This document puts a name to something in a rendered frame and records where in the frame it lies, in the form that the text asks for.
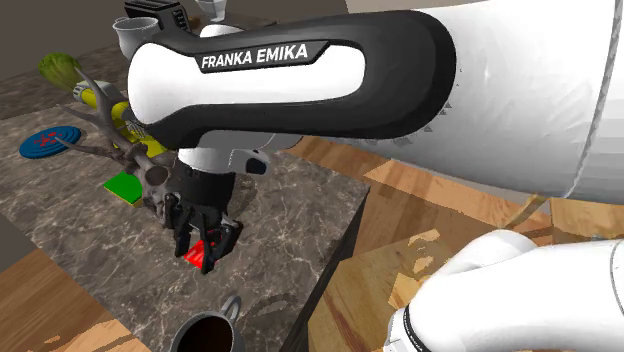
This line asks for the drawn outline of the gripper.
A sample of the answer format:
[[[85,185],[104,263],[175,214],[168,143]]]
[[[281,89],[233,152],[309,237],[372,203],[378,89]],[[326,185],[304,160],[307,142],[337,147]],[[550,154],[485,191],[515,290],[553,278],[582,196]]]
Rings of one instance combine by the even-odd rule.
[[[164,197],[163,210],[165,227],[173,230],[175,257],[181,257],[189,251],[195,205],[212,207],[221,215],[228,215],[227,207],[235,179],[235,173],[207,173],[193,169],[181,160],[174,162],[169,181],[170,193]],[[222,223],[212,229],[207,225],[208,217],[201,214],[199,233],[203,248],[203,274],[212,271],[220,258],[232,252],[244,228],[243,223],[237,220],[232,224]]]

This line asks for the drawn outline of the red block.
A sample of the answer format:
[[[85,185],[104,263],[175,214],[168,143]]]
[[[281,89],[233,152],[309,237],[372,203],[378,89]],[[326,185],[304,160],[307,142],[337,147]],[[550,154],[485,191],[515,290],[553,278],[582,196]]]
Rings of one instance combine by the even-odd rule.
[[[204,243],[198,240],[184,255],[184,258],[192,265],[201,269],[204,259]]]

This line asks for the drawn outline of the grey deer skull with antlers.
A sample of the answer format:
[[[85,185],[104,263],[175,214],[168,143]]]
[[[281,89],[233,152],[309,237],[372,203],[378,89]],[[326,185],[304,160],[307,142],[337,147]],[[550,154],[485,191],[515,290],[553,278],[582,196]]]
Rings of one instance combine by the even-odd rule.
[[[75,71],[94,92],[95,113],[83,113],[63,105],[59,105],[59,108],[94,126],[102,137],[102,145],[79,146],[64,140],[59,142],[75,151],[109,158],[122,165],[126,173],[135,175],[142,185],[142,205],[153,211],[161,225],[165,226],[165,199],[167,194],[172,193],[169,179],[174,157],[165,154],[150,158],[145,145],[131,143],[115,126],[112,118],[113,107],[128,99],[125,96],[110,98],[86,73],[78,68]]]

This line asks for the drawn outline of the green and yellow sponge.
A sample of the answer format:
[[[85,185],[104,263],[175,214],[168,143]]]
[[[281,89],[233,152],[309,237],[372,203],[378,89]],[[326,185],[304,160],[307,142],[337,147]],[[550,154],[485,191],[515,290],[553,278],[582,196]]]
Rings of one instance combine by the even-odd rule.
[[[134,175],[120,172],[106,181],[103,187],[133,207],[141,205],[142,185]]]

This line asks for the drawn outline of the grey mug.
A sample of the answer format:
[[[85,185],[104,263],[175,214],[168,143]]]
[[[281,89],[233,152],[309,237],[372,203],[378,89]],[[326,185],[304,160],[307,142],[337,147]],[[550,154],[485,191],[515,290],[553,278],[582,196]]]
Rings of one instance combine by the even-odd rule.
[[[241,297],[232,295],[219,311],[192,316],[177,330],[168,352],[246,352],[235,327],[241,305]]]

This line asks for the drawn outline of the yellow and grey hand tool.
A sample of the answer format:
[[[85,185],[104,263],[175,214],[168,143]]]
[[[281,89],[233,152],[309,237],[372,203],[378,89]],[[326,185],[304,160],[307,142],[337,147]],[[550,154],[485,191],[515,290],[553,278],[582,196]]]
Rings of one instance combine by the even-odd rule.
[[[76,101],[88,105],[93,109],[97,108],[96,96],[85,80],[76,84],[73,89],[73,97]],[[167,149],[164,146],[148,135],[138,125],[135,118],[131,114],[128,101],[121,101],[115,104],[111,110],[111,117],[115,127],[130,142],[142,143],[147,146],[148,157],[154,157],[167,152]]]

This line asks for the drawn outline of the blue plate with red marks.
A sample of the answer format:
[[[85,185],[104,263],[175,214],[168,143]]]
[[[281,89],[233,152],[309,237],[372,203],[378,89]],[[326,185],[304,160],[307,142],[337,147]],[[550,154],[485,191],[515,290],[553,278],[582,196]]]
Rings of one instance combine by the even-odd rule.
[[[67,143],[76,143],[82,132],[74,126],[56,126],[41,130],[22,142],[19,153],[27,159],[41,159],[67,150],[59,139]]]

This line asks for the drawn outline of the pale grey cup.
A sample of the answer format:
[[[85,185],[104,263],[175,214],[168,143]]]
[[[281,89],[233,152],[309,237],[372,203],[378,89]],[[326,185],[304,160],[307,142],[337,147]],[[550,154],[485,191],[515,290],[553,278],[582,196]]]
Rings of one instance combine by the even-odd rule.
[[[124,57],[132,59],[138,46],[160,31],[159,21],[153,17],[122,17],[115,20],[119,47]]]

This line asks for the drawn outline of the green lettuce head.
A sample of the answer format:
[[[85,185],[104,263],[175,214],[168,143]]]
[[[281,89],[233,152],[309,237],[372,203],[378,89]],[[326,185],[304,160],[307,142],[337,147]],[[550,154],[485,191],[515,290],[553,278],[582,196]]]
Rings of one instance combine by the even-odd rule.
[[[49,53],[38,63],[39,73],[48,82],[67,92],[72,92],[76,84],[82,80],[77,69],[82,69],[80,63],[62,52]]]

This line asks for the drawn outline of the black toaster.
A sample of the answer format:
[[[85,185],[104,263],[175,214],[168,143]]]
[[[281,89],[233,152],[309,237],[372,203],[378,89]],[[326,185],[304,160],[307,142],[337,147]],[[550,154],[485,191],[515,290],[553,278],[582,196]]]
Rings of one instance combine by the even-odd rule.
[[[174,27],[191,32],[185,8],[175,0],[125,0],[124,9],[130,18],[152,17],[161,30]]]

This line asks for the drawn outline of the white glass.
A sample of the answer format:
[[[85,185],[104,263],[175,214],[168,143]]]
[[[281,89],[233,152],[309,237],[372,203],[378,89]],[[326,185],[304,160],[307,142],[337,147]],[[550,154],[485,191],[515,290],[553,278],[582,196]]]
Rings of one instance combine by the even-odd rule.
[[[226,17],[227,0],[194,0],[212,22],[223,21]]]

